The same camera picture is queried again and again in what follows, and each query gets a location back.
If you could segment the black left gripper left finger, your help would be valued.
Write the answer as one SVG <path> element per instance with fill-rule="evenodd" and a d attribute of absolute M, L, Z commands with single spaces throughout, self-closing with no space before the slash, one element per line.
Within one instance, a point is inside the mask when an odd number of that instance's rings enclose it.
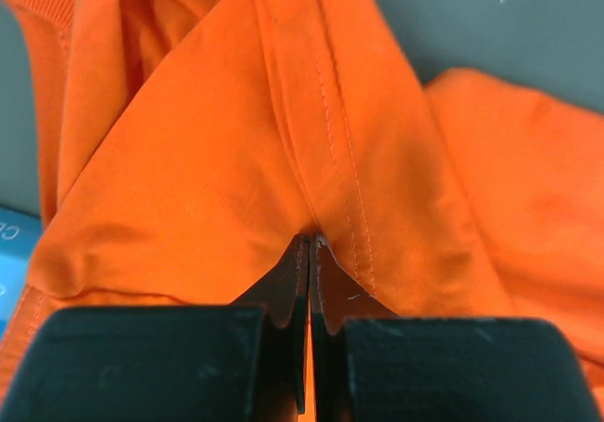
<path fill-rule="evenodd" d="M 227 305 L 80 307 L 38 331 L 5 421 L 295 421 L 305 409 L 309 242 Z"/>

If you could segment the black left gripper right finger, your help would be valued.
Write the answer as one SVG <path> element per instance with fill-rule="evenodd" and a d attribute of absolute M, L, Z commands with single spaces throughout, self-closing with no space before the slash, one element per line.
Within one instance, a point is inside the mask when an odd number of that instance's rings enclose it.
<path fill-rule="evenodd" d="M 320 421 L 598 421 L 572 347 L 535 318 L 402 317 L 310 243 Z"/>

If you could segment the orange t shirt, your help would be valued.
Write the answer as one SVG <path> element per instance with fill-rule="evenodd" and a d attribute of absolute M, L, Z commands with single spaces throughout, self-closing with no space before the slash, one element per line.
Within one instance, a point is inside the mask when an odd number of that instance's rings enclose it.
<path fill-rule="evenodd" d="M 375 0 L 3 0 L 44 232 L 1 344 L 91 305 L 225 304 L 294 235 L 400 315 L 557 325 L 603 398 L 603 117 L 417 78 Z"/>

